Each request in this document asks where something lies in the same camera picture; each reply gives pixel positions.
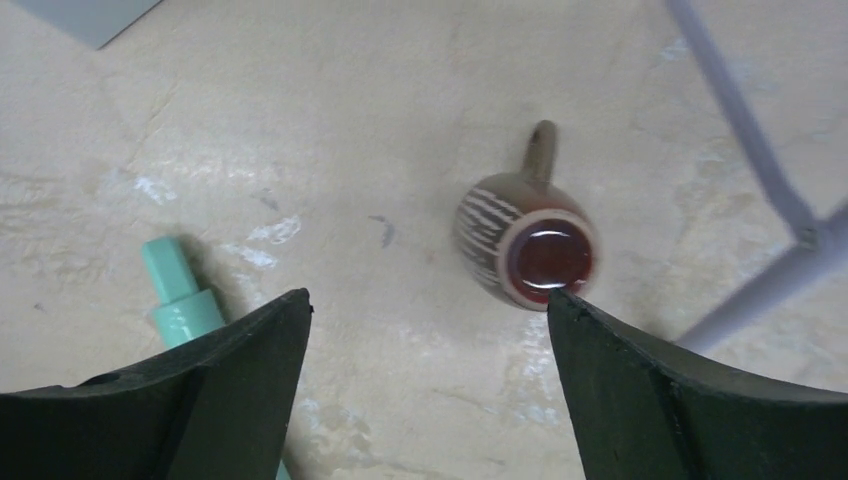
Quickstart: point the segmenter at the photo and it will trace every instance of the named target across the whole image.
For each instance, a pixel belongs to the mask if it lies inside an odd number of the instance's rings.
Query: mug
[[[597,234],[571,197],[550,184],[557,128],[536,125],[521,171],[486,177],[456,210],[463,263],[489,293],[545,311],[551,290],[585,293],[598,266]]]

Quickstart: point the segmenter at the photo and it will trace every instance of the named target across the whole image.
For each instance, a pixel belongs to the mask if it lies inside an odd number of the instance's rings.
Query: gray metal bar
[[[818,249],[796,244],[762,273],[677,340],[677,345],[704,354],[721,340],[754,323],[756,317],[789,296],[848,263],[848,203],[821,225],[828,239]]]
[[[666,0],[666,6],[686,37],[725,119],[745,149],[748,163],[756,173],[766,198],[795,238],[804,242],[807,248],[814,248],[818,239],[818,221],[783,174],[774,150],[745,103],[706,27],[688,0]]]

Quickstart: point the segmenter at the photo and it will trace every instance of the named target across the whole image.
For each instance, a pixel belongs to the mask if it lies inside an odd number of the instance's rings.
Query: green marker
[[[153,320],[167,348],[178,347],[224,326],[215,297],[211,291],[201,292],[197,287],[176,238],[161,237],[145,243],[141,256],[162,304],[153,310]],[[276,480],[291,480],[283,462],[277,469]]]

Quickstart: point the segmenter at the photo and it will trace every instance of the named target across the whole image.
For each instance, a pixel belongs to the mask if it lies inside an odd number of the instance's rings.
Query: striped mug
[[[453,236],[463,263],[489,293],[545,311],[557,288],[585,292],[598,263],[597,234],[571,197],[550,184],[557,129],[536,125],[517,173],[486,177],[463,197]]]

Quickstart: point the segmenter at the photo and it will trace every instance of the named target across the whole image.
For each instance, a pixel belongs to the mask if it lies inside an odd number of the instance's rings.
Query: green object
[[[224,318],[209,290],[200,291],[180,243],[174,237],[151,240],[141,247],[141,256],[162,306],[153,310],[153,319],[167,348],[224,326]],[[280,462],[276,480],[291,480]]]

